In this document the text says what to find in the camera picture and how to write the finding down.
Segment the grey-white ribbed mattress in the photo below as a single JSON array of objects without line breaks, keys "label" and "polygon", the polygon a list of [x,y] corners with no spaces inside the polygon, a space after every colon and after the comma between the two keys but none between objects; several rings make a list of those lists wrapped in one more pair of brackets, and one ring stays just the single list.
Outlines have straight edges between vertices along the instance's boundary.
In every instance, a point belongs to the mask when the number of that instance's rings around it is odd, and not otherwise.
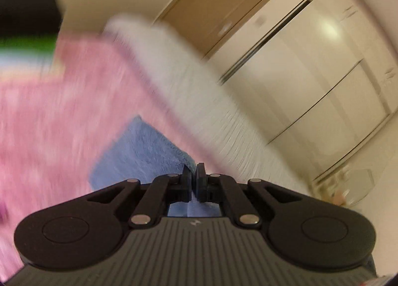
[{"label": "grey-white ribbed mattress", "polygon": [[238,182],[261,178],[310,194],[308,183],[265,142],[233,96],[219,85],[211,66],[172,27],[121,14],[109,19],[104,33],[139,64],[144,79],[198,149],[197,162]]}]

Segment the blue denim jeans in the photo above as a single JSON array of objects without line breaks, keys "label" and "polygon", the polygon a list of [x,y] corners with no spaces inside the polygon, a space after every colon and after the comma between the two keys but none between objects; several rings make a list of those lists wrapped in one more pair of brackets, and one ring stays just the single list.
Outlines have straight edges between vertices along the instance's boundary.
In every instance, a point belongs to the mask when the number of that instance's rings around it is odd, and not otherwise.
[{"label": "blue denim jeans", "polygon": [[148,184],[158,176],[195,172],[195,161],[154,127],[135,117],[119,139],[100,157],[89,176],[93,190],[128,178]]}]

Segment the pink floral fleece blanket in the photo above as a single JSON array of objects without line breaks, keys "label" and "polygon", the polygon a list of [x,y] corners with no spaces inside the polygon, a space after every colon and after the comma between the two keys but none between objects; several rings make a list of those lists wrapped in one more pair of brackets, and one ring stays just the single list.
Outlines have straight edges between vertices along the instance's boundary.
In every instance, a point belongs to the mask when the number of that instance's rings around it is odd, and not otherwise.
[{"label": "pink floral fleece blanket", "polygon": [[88,177],[135,116],[195,161],[215,162],[167,109],[134,54],[109,37],[62,36],[59,80],[1,86],[1,280],[22,266],[13,243],[30,213],[90,192]]}]

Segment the brown wooden door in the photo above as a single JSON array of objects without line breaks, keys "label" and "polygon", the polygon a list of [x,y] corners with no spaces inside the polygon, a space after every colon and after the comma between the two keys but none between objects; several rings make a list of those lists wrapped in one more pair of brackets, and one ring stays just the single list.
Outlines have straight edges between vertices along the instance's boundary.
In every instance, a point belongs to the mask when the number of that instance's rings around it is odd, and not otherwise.
[{"label": "brown wooden door", "polygon": [[202,56],[212,56],[270,0],[172,0],[158,20]]}]

